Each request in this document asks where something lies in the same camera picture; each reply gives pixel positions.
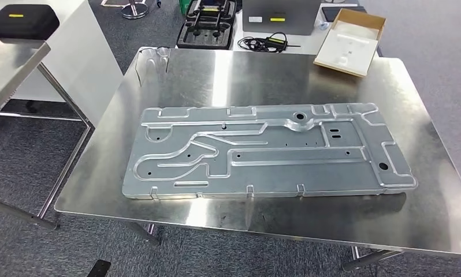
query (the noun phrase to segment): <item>gray device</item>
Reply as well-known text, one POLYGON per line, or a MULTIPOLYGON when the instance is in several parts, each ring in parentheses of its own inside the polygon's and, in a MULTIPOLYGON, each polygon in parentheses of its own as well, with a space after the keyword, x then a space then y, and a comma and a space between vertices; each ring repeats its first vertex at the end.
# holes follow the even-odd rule
POLYGON ((244 32, 310 35, 321 0, 243 0, 244 32))
POLYGON ((338 196, 416 188, 375 104, 144 110, 122 192, 136 199, 338 196))

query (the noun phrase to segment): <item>rectangular slot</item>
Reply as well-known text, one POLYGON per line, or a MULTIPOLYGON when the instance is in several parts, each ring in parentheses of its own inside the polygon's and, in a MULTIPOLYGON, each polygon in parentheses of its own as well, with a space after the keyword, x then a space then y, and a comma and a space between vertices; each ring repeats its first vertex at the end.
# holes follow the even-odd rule
POLYGON ((175 188, 206 188, 209 186, 209 183, 206 181, 202 182, 192 182, 192 181, 180 181, 174 182, 175 188))

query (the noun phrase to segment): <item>table leg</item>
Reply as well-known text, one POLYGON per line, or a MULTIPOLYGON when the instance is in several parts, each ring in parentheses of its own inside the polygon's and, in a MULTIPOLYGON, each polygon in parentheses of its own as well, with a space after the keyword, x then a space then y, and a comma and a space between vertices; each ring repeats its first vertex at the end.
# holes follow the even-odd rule
POLYGON ((153 236, 154 225, 150 224, 148 231, 142 228, 141 225, 135 222, 125 222, 125 225, 137 235, 141 236, 145 241, 150 242, 153 245, 159 245, 159 240, 153 236))
POLYGON ((391 251, 391 250, 379 250, 365 256, 359 257, 358 256, 358 248, 356 246, 353 247, 353 257, 354 259, 350 262, 343 264, 344 271, 352 271, 354 269, 358 269, 360 267, 376 263, 378 261, 397 256, 402 254, 403 252, 398 251, 391 251))
POLYGON ((84 130, 83 134, 79 138, 79 141, 77 142, 76 146, 74 147, 74 150, 70 154, 69 159, 64 165, 64 168, 62 169, 60 175, 57 177, 57 180, 54 184, 54 187, 49 193, 49 196, 47 197, 47 200, 43 203, 42 208, 40 209, 40 212, 38 213, 38 217, 43 218, 45 214, 47 213, 47 210, 54 200, 55 195, 57 194, 57 191, 59 190, 60 186, 62 185, 67 173, 70 170, 70 167, 72 166, 74 160, 76 159, 77 154, 81 150, 81 147, 83 146, 84 142, 86 141, 86 138, 89 135, 89 132, 91 128, 93 128, 93 125, 89 122, 89 119, 84 115, 84 113, 81 111, 81 109, 74 103, 72 98, 67 94, 67 92, 64 90, 62 85, 55 79, 55 77, 50 73, 50 71, 45 67, 45 65, 41 62, 38 65, 38 70, 40 73, 47 79, 47 81, 52 85, 52 87, 59 93, 59 95, 63 98, 63 100, 69 105, 69 107, 77 114, 77 116, 81 119, 81 121, 86 125, 86 129, 84 130))
POLYGON ((52 87, 59 93, 59 95, 66 101, 66 103, 74 110, 74 112, 79 116, 79 118, 65 118, 65 117, 46 117, 42 115, 36 114, 19 114, 19 113, 5 113, 0 112, 0 115, 8 116, 8 117, 26 117, 26 118, 40 118, 40 119, 53 119, 53 120, 67 120, 67 121, 82 121, 86 125, 86 129, 84 130, 83 134, 81 135, 79 141, 77 142, 74 150, 72 151, 69 159, 67 160, 64 168, 62 169, 60 175, 58 176, 52 190, 45 200, 44 204, 42 205, 39 213, 35 216, 28 212, 25 212, 17 207, 11 206, 9 204, 3 203, 0 201, 0 211, 6 212, 8 214, 14 215, 21 219, 24 219, 27 222, 31 222, 33 224, 37 224, 39 226, 48 228, 48 229, 56 229, 57 224, 50 222, 48 220, 43 219, 47 210, 54 200, 55 195, 57 194, 60 186, 62 185, 67 173, 70 170, 74 160, 76 159, 77 154, 79 153, 81 147, 83 146, 86 138, 89 135, 90 130, 93 128, 91 123, 89 122, 88 118, 83 114, 83 112, 79 109, 79 107, 74 103, 74 101, 70 98, 61 84, 55 79, 55 77, 49 72, 49 70, 44 66, 43 63, 38 65, 38 69, 41 74, 47 79, 47 81, 52 85, 52 87))
POLYGON ((7 214, 11 214, 11 215, 14 215, 18 218, 21 218, 27 222, 30 222, 30 223, 33 223, 33 224, 36 224, 38 226, 42 226, 42 227, 45 227, 45 228, 48 228, 48 229, 56 229, 57 228, 57 224, 53 223, 53 222, 50 222, 48 220, 45 220, 43 218, 40 218, 38 216, 35 216, 31 213, 28 213, 28 212, 25 212, 23 211, 22 209, 19 209, 17 207, 14 207, 14 206, 11 206, 11 205, 8 205, 6 203, 3 203, 0 201, 0 211, 1 212, 5 212, 7 214))

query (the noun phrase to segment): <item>metal stool base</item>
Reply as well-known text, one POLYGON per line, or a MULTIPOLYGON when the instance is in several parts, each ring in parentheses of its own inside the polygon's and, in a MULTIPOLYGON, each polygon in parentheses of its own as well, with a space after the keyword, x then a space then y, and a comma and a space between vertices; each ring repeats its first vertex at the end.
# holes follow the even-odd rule
POLYGON ((128 4, 122 8, 122 16, 127 19, 142 18, 149 12, 149 7, 144 3, 128 4))

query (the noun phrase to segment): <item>black object on floor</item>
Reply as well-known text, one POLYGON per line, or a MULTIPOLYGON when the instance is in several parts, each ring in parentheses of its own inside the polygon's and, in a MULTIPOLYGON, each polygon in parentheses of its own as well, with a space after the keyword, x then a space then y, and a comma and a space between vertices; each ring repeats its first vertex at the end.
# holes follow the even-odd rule
POLYGON ((97 260, 88 274, 88 277, 105 277, 110 266, 111 263, 109 261, 97 260))
POLYGON ((12 4, 0 10, 0 38, 47 40, 59 24, 49 5, 12 4))
POLYGON ((322 13, 326 22, 334 22, 341 9, 356 10, 357 12, 367 13, 363 6, 353 7, 322 7, 322 13))

